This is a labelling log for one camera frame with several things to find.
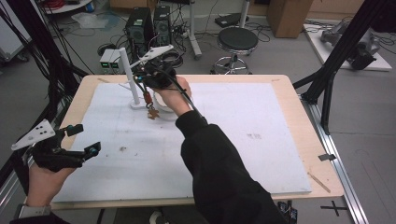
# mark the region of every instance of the black stand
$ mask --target black stand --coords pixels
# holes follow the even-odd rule
[[[43,75],[47,74],[45,77],[49,80],[49,104],[35,122],[35,125],[33,125],[33,127],[35,127],[42,119],[55,119],[59,102],[64,97],[74,96],[78,89],[79,83],[74,75],[85,77],[88,73],[74,66],[71,61],[69,62],[64,58],[53,41],[44,22],[35,11],[31,1],[7,0],[7,2],[29,36],[32,38],[33,45],[38,48],[42,56],[35,55],[32,44],[25,45],[25,47],[32,53],[32,55],[38,57],[36,60],[37,65],[39,63],[43,63],[48,68],[48,71],[43,71],[43,68],[38,65],[41,71],[44,72]],[[0,11],[0,15],[5,19],[6,15],[3,11]],[[18,31],[13,31],[23,44],[27,43],[17,34]],[[26,149],[27,147],[12,153],[11,157],[1,169],[0,184],[3,186],[13,169],[27,195],[29,189],[29,167],[21,158]]]
[[[329,114],[334,77],[353,49],[356,48],[364,33],[366,33],[379,13],[384,10],[388,1],[390,0],[365,0],[323,66],[311,76],[293,83],[294,89],[298,89],[312,82],[308,91],[302,94],[303,100],[311,105],[315,105],[318,102],[319,96],[324,91],[320,125],[326,134],[330,134]]]

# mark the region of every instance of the black jacket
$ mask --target black jacket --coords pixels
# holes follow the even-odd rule
[[[270,193],[254,181],[223,131],[190,111],[177,119],[185,140],[181,157],[193,177],[198,211],[211,224],[286,224]],[[65,224],[55,215],[16,219],[11,224]]]

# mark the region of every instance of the hand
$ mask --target hand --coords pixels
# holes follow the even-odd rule
[[[61,190],[66,178],[75,168],[64,168],[57,173],[33,164],[29,169],[29,193],[26,204],[31,207],[50,205],[53,197]]]
[[[186,93],[191,97],[190,85],[187,82],[186,78],[177,76],[177,83],[181,86],[181,88],[186,90]],[[172,89],[172,90],[167,90],[167,89],[165,90],[153,89],[153,90],[161,95],[161,97],[163,98],[163,102],[169,108],[171,108],[177,114],[178,117],[191,110],[186,99],[184,99],[184,97],[181,95],[179,91],[176,91],[176,87],[174,84],[169,86],[168,89]]]

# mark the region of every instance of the wooden table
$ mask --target wooden table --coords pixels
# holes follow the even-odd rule
[[[251,76],[210,76],[186,75],[190,83],[204,82],[245,82],[270,83],[275,91],[278,103],[284,113],[290,133],[300,154],[305,170],[308,172],[312,192],[305,194],[274,195],[274,200],[309,199],[324,197],[340,197],[344,194],[343,187],[329,161],[321,161],[318,156],[325,154],[324,148],[306,115],[305,110],[292,87],[288,77],[283,75],[251,75]],[[126,76],[84,77],[78,92],[70,105],[61,127],[81,123],[84,114],[91,103],[96,86],[99,83],[123,83]],[[65,138],[63,147],[72,146],[74,137]],[[53,203],[53,209],[93,208],[93,207],[123,207],[191,204],[193,199],[162,199],[162,200],[127,200],[83,203]]]

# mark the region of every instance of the stool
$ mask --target stool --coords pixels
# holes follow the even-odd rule
[[[215,62],[212,73],[224,75],[251,74],[248,65],[238,58],[238,54],[249,55],[258,43],[259,38],[247,29],[231,27],[221,30],[218,35],[218,45],[232,55],[222,57]]]

